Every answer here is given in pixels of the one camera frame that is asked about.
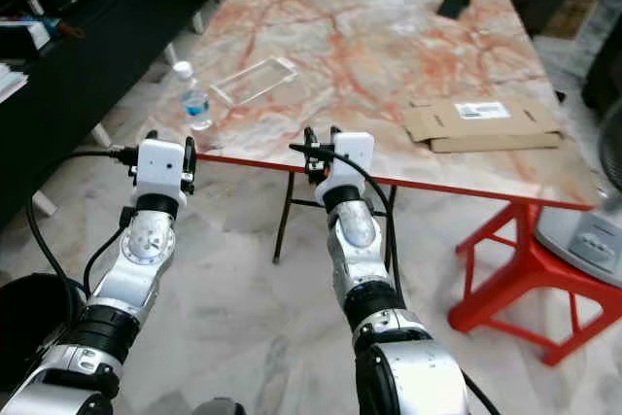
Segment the small black flat case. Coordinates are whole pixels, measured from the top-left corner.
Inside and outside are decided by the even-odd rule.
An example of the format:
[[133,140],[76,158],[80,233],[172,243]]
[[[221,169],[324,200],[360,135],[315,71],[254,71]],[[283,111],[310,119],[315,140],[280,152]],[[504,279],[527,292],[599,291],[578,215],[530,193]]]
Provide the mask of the small black flat case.
[[471,0],[441,0],[435,13],[440,17],[457,20],[471,5]]

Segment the brown rug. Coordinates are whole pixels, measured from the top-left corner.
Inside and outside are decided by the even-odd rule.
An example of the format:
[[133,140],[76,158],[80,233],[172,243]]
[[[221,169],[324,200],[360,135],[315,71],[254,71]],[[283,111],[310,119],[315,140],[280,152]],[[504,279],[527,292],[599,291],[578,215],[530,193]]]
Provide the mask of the brown rug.
[[561,0],[554,15],[543,24],[540,36],[576,39],[600,0]]

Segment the black round rubbish bin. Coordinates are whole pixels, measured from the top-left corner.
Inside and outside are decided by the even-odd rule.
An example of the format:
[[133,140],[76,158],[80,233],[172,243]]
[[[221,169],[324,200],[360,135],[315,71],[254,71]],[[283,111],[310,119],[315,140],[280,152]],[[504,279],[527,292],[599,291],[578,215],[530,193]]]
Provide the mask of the black round rubbish bin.
[[54,273],[32,273],[1,287],[0,396],[8,400],[39,365],[43,348],[82,303],[80,285]]

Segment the flat brown cardboard box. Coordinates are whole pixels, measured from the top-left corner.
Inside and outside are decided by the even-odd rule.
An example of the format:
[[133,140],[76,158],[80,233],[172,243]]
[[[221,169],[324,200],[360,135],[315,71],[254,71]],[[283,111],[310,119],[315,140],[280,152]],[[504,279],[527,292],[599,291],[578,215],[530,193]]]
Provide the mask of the flat brown cardboard box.
[[526,98],[409,101],[401,117],[413,143],[440,154],[552,149],[563,140],[546,105]]

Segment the clear water bottle blue label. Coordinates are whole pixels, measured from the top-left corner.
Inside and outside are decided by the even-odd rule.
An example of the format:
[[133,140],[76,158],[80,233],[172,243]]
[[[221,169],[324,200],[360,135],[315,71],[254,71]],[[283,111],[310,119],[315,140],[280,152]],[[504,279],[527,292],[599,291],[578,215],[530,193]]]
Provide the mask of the clear water bottle blue label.
[[178,79],[177,98],[184,109],[187,126],[195,132],[208,130],[213,123],[209,116],[210,98],[192,65],[189,61],[182,60],[177,61],[172,69]]

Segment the clear plastic tray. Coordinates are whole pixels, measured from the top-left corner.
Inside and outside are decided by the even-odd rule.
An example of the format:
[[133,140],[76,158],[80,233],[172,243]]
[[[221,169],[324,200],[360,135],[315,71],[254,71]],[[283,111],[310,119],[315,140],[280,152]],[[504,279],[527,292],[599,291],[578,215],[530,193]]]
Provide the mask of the clear plastic tray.
[[214,98],[237,107],[261,98],[276,87],[292,83],[297,76],[298,69],[293,61],[284,56],[268,56],[240,72],[218,79],[208,89]]

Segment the long black low bench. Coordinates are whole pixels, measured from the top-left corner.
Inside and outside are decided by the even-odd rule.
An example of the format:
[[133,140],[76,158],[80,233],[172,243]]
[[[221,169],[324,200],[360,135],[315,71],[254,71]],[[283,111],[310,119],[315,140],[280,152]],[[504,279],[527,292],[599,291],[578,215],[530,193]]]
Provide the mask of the long black low bench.
[[66,22],[81,38],[54,42],[28,81],[0,103],[0,219],[8,225],[137,85],[208,0],[87,0]]

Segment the marble table with red frame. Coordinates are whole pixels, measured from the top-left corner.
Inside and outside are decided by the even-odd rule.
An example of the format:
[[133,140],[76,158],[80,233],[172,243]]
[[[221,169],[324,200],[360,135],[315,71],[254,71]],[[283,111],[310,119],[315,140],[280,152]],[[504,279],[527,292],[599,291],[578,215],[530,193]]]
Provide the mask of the marble table with red frame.
[[[208,82],[274,58],[296,77],[240,104],[214,100],[203,160],[302,169],[293,152],[306,127],[370,132],[370,175],[385,185],[502,200],[487,223],[455,252],[474,267],[476,248],[507,240],[512,259],[480,285],[467,282],[449,310],[460,331],[494,328],[540,347],[560,364],[622,321],[622,288],[577,271],[535,240],[541,214],[590,210],[597,178],[510,0],[470,0],[457,19],[439,16],[443,0],[224,0],[206,25],[191,63]],[[554,116],[555,149],[439,154],[413,143],[405,109],[427,101],[541,104]]]

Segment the white paper stack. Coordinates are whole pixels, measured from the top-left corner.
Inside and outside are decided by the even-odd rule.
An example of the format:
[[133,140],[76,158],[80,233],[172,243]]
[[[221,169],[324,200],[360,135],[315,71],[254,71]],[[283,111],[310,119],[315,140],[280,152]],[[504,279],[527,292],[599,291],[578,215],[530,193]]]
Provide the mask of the white paper stack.
[[6,61],[0,61],[0,101],[9,99],[28,83],[28,76],[22,70],[10,67]]

